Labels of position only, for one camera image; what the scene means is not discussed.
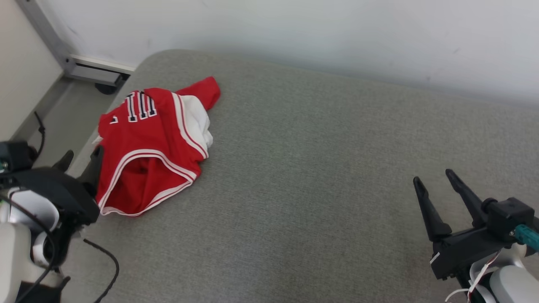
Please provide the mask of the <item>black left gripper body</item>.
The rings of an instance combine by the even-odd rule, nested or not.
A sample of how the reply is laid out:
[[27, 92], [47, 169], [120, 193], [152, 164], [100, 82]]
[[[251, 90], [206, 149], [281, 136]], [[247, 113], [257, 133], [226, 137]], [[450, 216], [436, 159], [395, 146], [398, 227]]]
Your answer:
[[86, 192], [78, 178], [53, 167], [0, 174], [0, 188], [15, 187], [21, 192], [12, 192], [12, 201], [48, 224], [49, 228], [61, 218], [88, 226], [97, 221], [100, 213], [96, 198]]

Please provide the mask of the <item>red Bulls 23 jersey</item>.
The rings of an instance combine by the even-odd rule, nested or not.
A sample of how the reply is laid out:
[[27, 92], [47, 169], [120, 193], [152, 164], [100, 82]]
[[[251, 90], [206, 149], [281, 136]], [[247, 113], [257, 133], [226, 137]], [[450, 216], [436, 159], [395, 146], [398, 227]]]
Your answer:
[[216, 79], [206, 77], [177, 91], [135, 90], [103, 114], [100, 213], [136, 217], [192, 186], [209, 157], [208, 111], [220, 96]]

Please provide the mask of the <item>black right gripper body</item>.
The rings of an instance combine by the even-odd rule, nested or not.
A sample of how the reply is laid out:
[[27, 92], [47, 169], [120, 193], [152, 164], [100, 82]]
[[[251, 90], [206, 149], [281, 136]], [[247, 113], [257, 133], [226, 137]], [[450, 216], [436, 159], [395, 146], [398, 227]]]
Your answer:
[[487, 229], [469, 229], [435, 239], [430, 266], [437, 279], [446, 280], [513, 243], [516, 243], [514, 236], [498, 237]]

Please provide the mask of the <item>black caster wheel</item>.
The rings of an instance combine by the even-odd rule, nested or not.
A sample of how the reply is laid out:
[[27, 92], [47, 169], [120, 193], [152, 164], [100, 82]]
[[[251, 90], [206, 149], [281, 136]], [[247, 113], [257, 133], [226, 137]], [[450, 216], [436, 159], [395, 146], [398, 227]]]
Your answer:
[[105, 84], [94, 84], [94, 87], [102, 94], [110, 96], [117, 94], [118, 90], [121, 88], [121, 86], [110, 86]]

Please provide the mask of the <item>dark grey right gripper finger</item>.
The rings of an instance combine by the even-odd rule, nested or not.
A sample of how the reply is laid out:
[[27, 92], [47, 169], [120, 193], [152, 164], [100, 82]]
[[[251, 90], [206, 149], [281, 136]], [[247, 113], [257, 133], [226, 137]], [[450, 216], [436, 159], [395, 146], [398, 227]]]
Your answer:
[[472, 226], [481, 228], [487, 223], [487, 214], [482, 209], [480, 198], [462, 181], [462, 179], [452, 170], [446, 169], [446, 176], [450, 181], [453, 190], [460, 195], [464, 205], [472, 217]]
[[438, 242], [450, 236], [452, 234], [451, 227], [441, 219], [430, 200], [429, 192], [418, 176], [413, 178], [413, 185], [429, 241]]

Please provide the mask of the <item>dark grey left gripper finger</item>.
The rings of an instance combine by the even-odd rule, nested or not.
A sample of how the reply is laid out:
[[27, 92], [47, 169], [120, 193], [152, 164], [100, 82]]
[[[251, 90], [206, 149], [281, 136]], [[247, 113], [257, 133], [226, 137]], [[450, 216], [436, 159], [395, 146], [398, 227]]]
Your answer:
[[72, 161], [73, 161], [73, 158], [75, 156], [75, 153], [73, 152], [73, 150], [68, 150], [62, 157], [60, 160], [58, 160], [56, 163], [54, 163], [53, 165], [53, 168], [56, 169], [56, 170], [59, 170], [61, 172], [66, 172]]
[[96, 148], [94, 148], [93, 152], [90, 154], [88, 165], [78, 177], [78, 182], [91, 197], [97, 196], [103, 157], [103, 146], [96, 146]]

